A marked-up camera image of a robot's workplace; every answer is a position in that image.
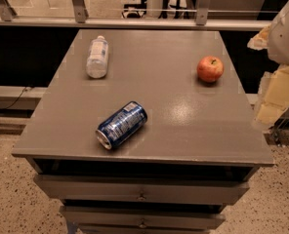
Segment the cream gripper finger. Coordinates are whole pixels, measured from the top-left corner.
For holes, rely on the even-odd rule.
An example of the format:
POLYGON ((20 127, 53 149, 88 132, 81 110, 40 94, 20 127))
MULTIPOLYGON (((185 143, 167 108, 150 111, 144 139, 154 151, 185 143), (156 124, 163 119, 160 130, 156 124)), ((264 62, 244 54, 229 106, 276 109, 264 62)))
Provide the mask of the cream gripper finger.
POLYGON ((273 125, 289 108, 289 65, 265 72, 254 106, 255 125, 273 125))
POLYGON ((268 34, 270 26, 264 27, 258 34, 252 37, 247 43, 247 47, 252 50, 263 50, 268 47, 268 34))

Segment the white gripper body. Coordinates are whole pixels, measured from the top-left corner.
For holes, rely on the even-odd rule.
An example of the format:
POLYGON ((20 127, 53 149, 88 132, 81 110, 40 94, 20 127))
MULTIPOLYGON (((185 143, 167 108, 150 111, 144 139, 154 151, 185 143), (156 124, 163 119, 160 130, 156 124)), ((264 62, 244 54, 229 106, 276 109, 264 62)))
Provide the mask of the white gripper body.
POLYGON ((289 1, 271 22, 268 57, 279 64, 289 65, 289 1))

